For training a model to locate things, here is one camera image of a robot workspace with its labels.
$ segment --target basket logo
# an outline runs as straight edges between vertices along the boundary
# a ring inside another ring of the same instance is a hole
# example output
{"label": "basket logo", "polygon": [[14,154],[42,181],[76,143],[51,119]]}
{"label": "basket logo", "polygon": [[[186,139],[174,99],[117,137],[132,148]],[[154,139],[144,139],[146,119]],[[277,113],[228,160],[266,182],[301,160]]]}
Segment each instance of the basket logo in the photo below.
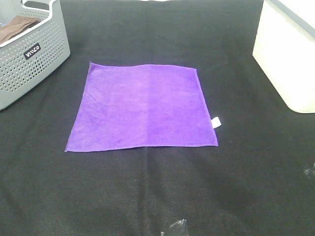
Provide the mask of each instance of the basket logo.
{"label": "basket logo", "polygon": [[32,56],[34,56],[36,53],[40,51],[41,47],[39,43],[36,43],[34,46],[32,46],[30,49],[28,49],[26,52],[24,52],[24,57],[26,60],[30,59]]}

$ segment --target white container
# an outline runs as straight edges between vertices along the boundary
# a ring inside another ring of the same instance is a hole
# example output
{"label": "white container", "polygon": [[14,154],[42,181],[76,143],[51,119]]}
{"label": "white container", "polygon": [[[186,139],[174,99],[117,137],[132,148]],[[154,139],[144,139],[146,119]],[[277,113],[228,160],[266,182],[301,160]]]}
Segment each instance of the white container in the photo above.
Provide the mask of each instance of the white container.
{"label": "white container", "polygon": [[315,113],[315,1],[265,0],[253,56],[287,106]]}
{"label": "white container", "polygon": [[0,110],[4,109],[52,73],[70,55],[59,0],[46,3],[49,10],[26,7],[27,0],[0,0],[0,22],[15,16],[41,20],[0,44]]}

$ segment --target white box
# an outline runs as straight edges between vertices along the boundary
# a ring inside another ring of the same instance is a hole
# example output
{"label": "white box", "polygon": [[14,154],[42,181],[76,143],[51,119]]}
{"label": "white box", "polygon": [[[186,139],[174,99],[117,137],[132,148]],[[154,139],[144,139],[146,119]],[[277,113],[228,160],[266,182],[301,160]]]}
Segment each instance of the white box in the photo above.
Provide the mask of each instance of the white box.
{"label": "white box", "polygon": [[315,1],[265,0],[253,56],[287,106],[315,113]]}

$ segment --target black tablecloth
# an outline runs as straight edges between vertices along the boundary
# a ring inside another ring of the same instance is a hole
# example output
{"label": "black tablecloth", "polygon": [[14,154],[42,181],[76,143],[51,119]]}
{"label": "black tablecloth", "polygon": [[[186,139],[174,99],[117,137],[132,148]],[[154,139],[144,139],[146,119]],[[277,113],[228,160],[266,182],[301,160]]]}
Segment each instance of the black tablecloth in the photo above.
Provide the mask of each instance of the black tablecloth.
{"label": "black tablecloth", "polygon": [[[313,236],[315,115],[252,57],[261,0],[62,1],[71,56],[0,112],[1,236]],[[89,62],[193,67],[219,147],[64,152]]]}

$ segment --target towel tag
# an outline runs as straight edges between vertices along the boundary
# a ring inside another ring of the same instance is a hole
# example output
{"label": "towel tag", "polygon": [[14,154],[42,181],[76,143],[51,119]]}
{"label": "towel tag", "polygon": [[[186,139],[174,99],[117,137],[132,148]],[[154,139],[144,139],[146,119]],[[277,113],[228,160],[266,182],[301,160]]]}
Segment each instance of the towel tag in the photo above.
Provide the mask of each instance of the towel tag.
{"label": "towel tag", "polygon": [[25,59],[26,60],[30,59],[32,56],[34,56],[40,50],[41,50],[41,47],[40,47],[39,43],[36,43],[34,46],[32,46],[30,49],[28,49],[26,52],[24,52]]}
{"label": "towel tag", "polygon": [[212,123],[212,127],[215,129],[215,128],[218,128],[219,126],[221,126],[221,122],[219,120],[219,117],[214,117],[212,120],[211,120],[211,123]]}

